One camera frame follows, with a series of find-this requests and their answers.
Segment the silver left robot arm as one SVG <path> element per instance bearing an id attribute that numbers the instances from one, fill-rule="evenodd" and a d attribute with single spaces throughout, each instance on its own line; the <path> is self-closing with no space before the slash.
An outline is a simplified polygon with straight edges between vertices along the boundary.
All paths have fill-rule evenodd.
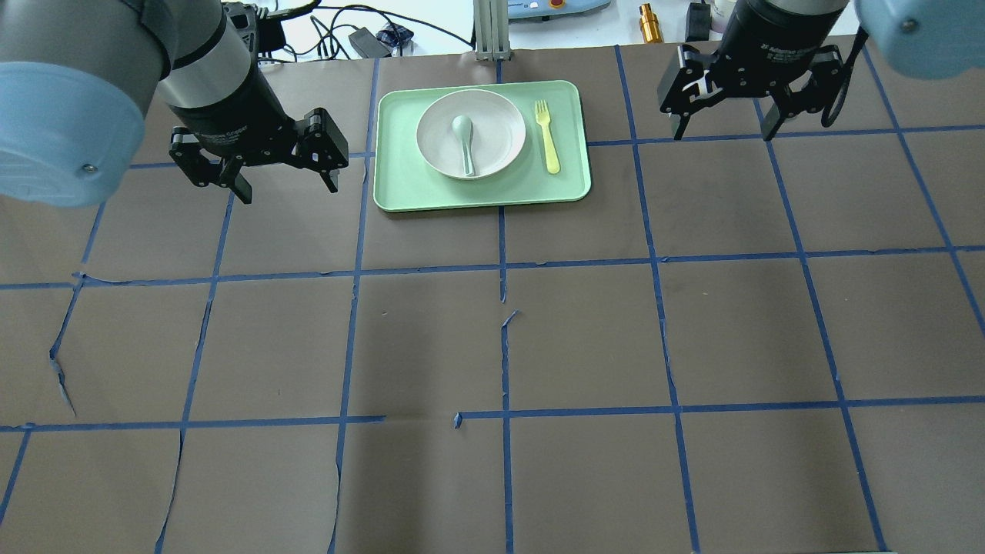
<path id="1" fill-rule="evenodd" d="M 317 173 L 330 192 L 349 147 L 327 110 L 295 120 L 261 73 L 285 44 L 282 21 L 316 1 L 267 12 L 224 1 L 4 1 L 1 192 L 59 207 L 119 189 L 159 98 L 179 119 L 172 158 L 197 187 L 251 202 L 245 167 Z"/>

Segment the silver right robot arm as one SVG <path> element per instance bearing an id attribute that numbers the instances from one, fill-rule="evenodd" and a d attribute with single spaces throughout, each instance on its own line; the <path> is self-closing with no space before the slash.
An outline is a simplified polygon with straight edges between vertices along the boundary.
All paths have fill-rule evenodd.
<path id="1" fill-rule="evenodd" d="M 983 67 L 981 1 L 856 1 L 850 52 L 827 43 L 845 1 L 739 1 L 715 52 L 683 43 L 661 78 L 660 110 L 675 140 L 700 110 L 732 98 L 770 98 L 760 124 L 770 141 L 787 120 L 809 113 L 836 122 L 856 61 L 875 42 L 897 73 L 952 78 Z"/>

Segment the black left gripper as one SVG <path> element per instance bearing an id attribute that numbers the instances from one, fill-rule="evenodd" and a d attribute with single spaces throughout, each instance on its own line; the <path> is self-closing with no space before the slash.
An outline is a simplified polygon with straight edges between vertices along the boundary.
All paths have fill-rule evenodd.
<path id="1" fill-rule="evenodd" d="M 244 205 L 252 202 L 244 167 L 282 162 L 307 169 L 334 194 L 341 169 L 349 165 L 348 141 L 328 110 L 313 108 L 292 118 L 258 69 L 211 105 L 169 108 L 182 123 L 170 133 L 172 161 L 194 186 L 224 187 Z"/>

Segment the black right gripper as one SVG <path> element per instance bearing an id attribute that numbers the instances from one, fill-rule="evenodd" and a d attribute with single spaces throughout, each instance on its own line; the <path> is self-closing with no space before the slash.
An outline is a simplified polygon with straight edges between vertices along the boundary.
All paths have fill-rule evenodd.
<path id="1" fill-rule="evenodd" d="M 660 110 L 668 115 L 675 141 L 690 117 L 726 98 L 770 97 L 761 122 L 771 141 L 787 120 L 802 112 L 822 113 L 824 127 L 835 108 L 845 69 L 840 50 L 824 45 L 837 15 L 732 15 L 717 50 L 702 53 L 678 45 L 658 84 Z"/>

